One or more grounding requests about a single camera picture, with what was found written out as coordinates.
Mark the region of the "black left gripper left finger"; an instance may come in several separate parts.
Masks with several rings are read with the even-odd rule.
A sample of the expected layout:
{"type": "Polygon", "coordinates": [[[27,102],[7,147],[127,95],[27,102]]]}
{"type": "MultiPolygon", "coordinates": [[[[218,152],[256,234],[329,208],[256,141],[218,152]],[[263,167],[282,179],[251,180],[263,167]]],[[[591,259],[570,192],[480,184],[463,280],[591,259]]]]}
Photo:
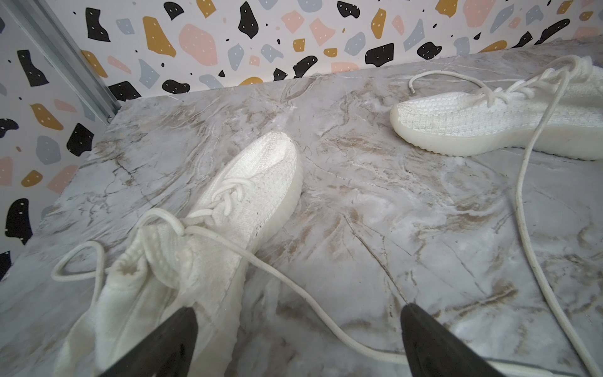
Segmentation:
{"type": "Polygon", "coordinates": [[[182,307],[103,376],[187,376],[198,336],[196,314],[182,307]]]}

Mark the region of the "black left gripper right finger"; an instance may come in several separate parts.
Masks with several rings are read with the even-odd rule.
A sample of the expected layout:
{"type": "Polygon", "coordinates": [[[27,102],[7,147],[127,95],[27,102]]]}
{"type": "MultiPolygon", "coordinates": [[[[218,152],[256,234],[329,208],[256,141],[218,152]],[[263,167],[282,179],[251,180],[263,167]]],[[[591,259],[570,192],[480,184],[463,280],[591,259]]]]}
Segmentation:
{"type": "Polygon", "coordinates": [[[402,309],[400,324],[413,376],[503,375],[416,304],[410,303],[402,309]]]}

